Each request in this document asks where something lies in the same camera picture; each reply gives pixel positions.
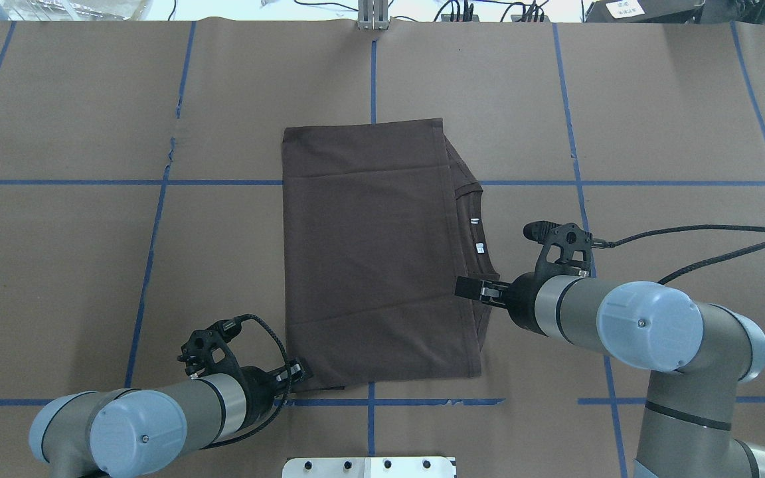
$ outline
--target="metal bracket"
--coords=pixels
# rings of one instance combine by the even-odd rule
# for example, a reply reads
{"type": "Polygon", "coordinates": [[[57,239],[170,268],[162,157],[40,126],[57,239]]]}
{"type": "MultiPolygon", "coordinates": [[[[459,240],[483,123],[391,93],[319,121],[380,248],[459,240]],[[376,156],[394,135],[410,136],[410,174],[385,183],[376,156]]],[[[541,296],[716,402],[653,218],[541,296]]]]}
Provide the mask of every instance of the metal bracket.
{"type": "Polygon", "coordinates": [[[359,0],[359,30],[388,30],[388,0],[359,0]]]}

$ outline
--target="black bracket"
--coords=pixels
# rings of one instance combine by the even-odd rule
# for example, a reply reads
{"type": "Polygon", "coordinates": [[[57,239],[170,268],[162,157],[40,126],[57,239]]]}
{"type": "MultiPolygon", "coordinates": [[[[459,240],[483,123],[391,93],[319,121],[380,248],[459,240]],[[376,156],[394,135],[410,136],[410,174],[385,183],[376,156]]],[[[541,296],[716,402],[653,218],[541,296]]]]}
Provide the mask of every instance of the black bracket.
{"type": "MultiPolygon", "coordinates": [[[[224,321],[216,321],[205,330],[194,330],[191,338],[182,345],[182,354],[177,360],[185,363],[185,374],[191,378],[205,377],[215,373],[225,373],[236,379],[242,387],[245,387],[250,378],[250,369],[255,367],[238,364],[237,358],[228,347],[228,342],[236,338],[242,330],[242,323],[249,315],[240,315],[224,321]],[[214,359],[217,350],[224,355],[220,360],[214,359]]],[[[290,381],[298,384],[311,376],[306,363],[295,358],[289,360],[288,368],[281,366],[276,370],[267,372],[272,382],[273,394],[282,393],[290,381]]]]}
{"type": "Polygon", "coordinates": [[[527,239],[543,245],[534,272],[523,274],[512,283],[460,276],[456,278],[456,296],[507,309],[514,323],[544,335],[535,321],[535,296],[555,276],[588,278],[592,273],[592,233],[577,224],[550,221],[529,223],[523,233],[527,239]],[[555,247],[559,248],[559,258],[549,262],[547,256],[555,247]]]}
{"type": "Polygon", "coordinates": [[[580,229],[577,224],[560,224],[549,221],[531,222],[525,226],[525,237],[543,245],[535,266],[535,279],[555,276],[582,276],[592,273],[592,233],[580,229]],[[559,258],[553,263],[547,255],[553,247],[559,248],[559,258]],[[582,260],[574,255],[582,253],[582,260]]]}

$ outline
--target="white label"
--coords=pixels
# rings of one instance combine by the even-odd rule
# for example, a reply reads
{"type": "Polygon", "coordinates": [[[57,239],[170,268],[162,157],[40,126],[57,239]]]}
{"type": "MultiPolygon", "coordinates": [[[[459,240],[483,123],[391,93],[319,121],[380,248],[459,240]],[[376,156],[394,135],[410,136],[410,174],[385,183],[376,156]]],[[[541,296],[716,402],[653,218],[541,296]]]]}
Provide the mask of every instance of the white label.
{"type": "Polygon", "coordinates": [[[607,10],[613,18],[628,18],[637,15],[645,15],[645,10],[637,0],[621,0],[620,2],[607,3],[607,10]]]}

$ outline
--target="light blue joint cap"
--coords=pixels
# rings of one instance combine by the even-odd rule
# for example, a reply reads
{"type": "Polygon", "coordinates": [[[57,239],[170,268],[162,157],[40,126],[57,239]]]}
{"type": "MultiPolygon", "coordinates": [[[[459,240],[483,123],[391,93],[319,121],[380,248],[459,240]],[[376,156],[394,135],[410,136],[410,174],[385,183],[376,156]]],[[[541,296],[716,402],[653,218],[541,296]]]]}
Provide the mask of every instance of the light blue joint cap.
{"type": "Polygon", "coordinates": [[[672,372],[695,358],[704,321],[682,291],[655,282],[628,282],[614,288],[598,307],[598,336],[624,363],[672,372]]]}
{"type": "Polygon", "coordinates": [[[188,421],[167,394],[140,390],[105,405],[90,427],[90,453],[112,478],[134,478],[169,465],[185,445],[188,421]]]}
{"type": "Polygon", "coordinates": [[[634,478],[658,478],[638,460],[634,460],[634,478]]]}
{"type": "Polygon", "coordinates": [[[28,447],[31,448],[31,454],[33,454],[37,460],[43,463],[49,463],[49,460],[43,456],[43,436],[46,435],[46,429],[49,428],[49,424],[52,423],[52,419],[55,418],[55,415],[57,415],[60,409],[64,408],[67,403],[72,402],[72,399],[88,393],[96,392],[87,391],[58,397],[52,400],[52,402],[46,403],[46,406],[43,406],[39,414],[34,417],[34,421],[31,422],[31,428],[28,430],[28,447]]]}
{"type": "Polygon", "coordinates": [[[752,365],[749,366],[749,371],[746,372],[746,375],[743,375],[739,382],[741,384],[750,382],[757,378],[760,372],[765,369],[765,333],[763,333],[763,329],[759,325],[745,315],[731,311],[731,309],[722,305],[716,306],[723,311],[728,311],[728,314],[734,315],[734,318],[737,319],[743,330],[746,331],[746,335],[749,336],[749,344],[752,345],[752,365]]]}

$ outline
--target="black cable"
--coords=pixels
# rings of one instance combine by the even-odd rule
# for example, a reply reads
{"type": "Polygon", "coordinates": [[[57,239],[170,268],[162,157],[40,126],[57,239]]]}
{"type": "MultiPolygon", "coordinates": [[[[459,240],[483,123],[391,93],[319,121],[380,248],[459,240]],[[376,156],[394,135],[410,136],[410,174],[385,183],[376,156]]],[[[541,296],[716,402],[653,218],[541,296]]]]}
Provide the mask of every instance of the black cable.
{"type": "Polygon", "coordinates": [[[170,12],[170,15],[167,16],[167,21],[170,21],[170,18],[173,18],[174,13],[176,13],[176,0],[173,0],[173,10],[170,12]]]}
{"type": "MultiPolygon", "coordinates": [[[[642,239],[643,237],[659,236],[661,234],[670,234],[672,232],[685,232],[688,230],[741,230],[741,231],[748,231],[748,232],[765,232],[765,227],[731,226],[730,224],[698,224],[697,226],[670,227],[667,229],[649,230],[647,232],[643,232],[635,236],[625,237],[624,239],[620,241],[615,241],[615,242],[605,241],[599,244],[598,247],[599,248],[618,248],[622,244],[626,244],[631,241],[636,241],[637,239],[642,239]]],[[[702,267],[705,267],[705,266],[711,266],[711,264],[718,264],[726,260],[731,260],[732,258],[744,256],[746,254],[751,254],[761,249],[765,249],[765,241],[759,242],[747,248],[737,249],[727,254],[722,254],[712,258],[705,258],[705,260],[699,260],[698,262],[689,264],[689,266],[682,267],[681,269],[675,270],[668,276],[665,276],[665,278],[662,278],[659,281],[657,281],[657,283],[666,284],[667,282],[671,282],[676,278],[680,278],[680,276],[687,274],[688,272],[692,272],[693,270],[701,269],[702,267]]]]}
{"type": "Polygon", "coordinates": [[[264,427],[268,426],[271,422],[274,421],[274,418],[276,418],[277,415],[279,415],[279,412],[282,411],[283,406],[285,406],[285,402],[288,399],[288,394],[291,394],[291,363],[288,362],[288,353],[285,351],[285,346],[282,345],[282,340],[279,340],[279,337],[276,336],[276,333],[268,327],[268,324],[264,323],[261,317],[258,315],[253,314],[244,314],[240,317],[236,317],[237,319],[240,318],[240,321],[247,321],[247,320],[253,320],[257,321],[257,323],[262,326],[262,329],[264,329],[264,332],[267,332],[268,335],[270,335],[270,338],[276,342],[276,346],[279,347],[279,352],[282,354],[282,361],[285,362],[285,370],[288,374],[288,381],[286,382],[286,388],[285,391],[282,393],[282,398],[280,398],[279,405],[276,406],[276,410],[274,410],[273,414],[270,414],[270,417],[268,417],[267,420],[264,420],[260,426],[255,427],[254,430],[251,432],[246,432],[244,435],[236,436],[235,438],[225,439],[224,441],[219,441],[216,443],[212,443],[208,445],[207,447],[203,447],[203,450],[207,450],[209,448],[217,448],[217,447],[224,447],[225,445],[231,445],[233,443],[237,443],[242,441],[242,439],[251,438],[251,436],[257,434],[258,432],[261,432],[261,430],[264,429],[264,427]]]}
{"type": "Polygon", "coordinates": [[[523,16],[525,16],[525,13],[527,13],[527,5],[525,5],[522,2],[512,2],[512,3],[508,4],[507,9],[504,10],[503,15],[501,15],[501,20],[500,21],[503,21],[504,18],[507,18],[507,13],[509,13],[509,10],[512,9],[516,5],[520,5],[521,6],[521,16],[523,18],[523,16]]]}
{"type": "Polygon", "coordinates": [[[433,17],[433,21],[437,21],[438,17],[441,16],[441,12],[446,8],[448,5],[450,5],[450,21],[453,21],[453,4],[456,4],[456,10],[459,10],[459,0],[447,0],[447,2],[444,2],[441,5],[441,8],[438,9],[438,12],[436,12],[436,16],[433,17]]]}
{"type": "Polygon", "coordinates": [[[533,2],[533,3],[531,3],[531,5],[529,5],[529,8],[525,12],[525,14],[521,15],[521,18],[517,19],[516,21],[519,21],[519,22],[529,22],[529,21],[531,21],[531,19],[533,19],[534,22],[535,21],[539,21],[539,10],[540,9],[541,9],[541,7],[539,5],[537,5],[537,3],[533,2]]]}
{"type": "Polygon", "coordinates": [[[359,9],[354,9],[353,7],[350,7],[348,5],[345,5],[343,3],[335,3],[335,2],[319,2],[319,3],[306,3],[306,2],[300,2],[300,0],[294,0],[294,3],[297,3],[297,5],[305,5],[307,7],[322,7],[325,5],[333,5],[336,7],[341,7],[342,9],[348,9],[352,12],[358,12],[359,9]]]}

